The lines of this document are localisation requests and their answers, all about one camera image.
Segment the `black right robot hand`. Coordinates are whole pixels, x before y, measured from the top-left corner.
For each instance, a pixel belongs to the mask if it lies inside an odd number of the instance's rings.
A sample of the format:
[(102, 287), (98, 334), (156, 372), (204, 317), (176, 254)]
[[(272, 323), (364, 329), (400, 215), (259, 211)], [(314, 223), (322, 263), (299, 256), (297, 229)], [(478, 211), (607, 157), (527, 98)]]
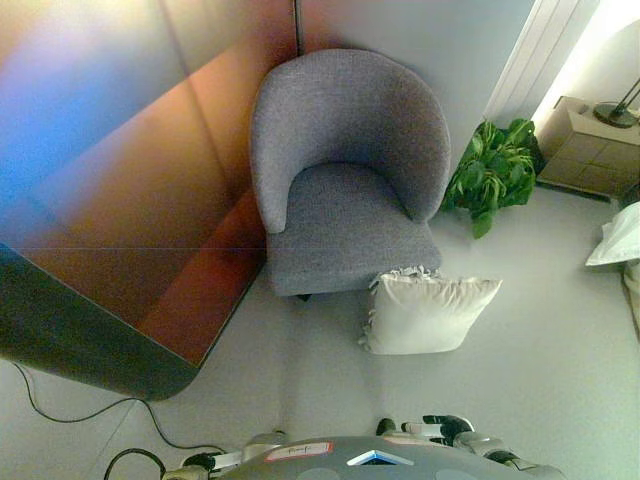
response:
[(383, 418), (377, 425), (376, 435), (416, 437), (437, 444), (452, 446), (459, 434), (474, 431), (474, 426), (463, 417), (455, 415), (424, 415), (421, 423), (404, 422), (400, 427), (397, 427), (391, 418)]

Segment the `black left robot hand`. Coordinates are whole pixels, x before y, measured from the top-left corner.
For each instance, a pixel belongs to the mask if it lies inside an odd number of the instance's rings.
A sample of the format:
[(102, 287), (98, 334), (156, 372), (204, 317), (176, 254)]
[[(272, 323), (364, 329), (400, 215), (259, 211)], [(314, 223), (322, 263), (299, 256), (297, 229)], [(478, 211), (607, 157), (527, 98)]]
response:
[(221, 468), (216, 467), (218, 452), (202, 452), (186, 458), (177, 470), (166, 471), (164, 480), (207, 480), (219, 475)]

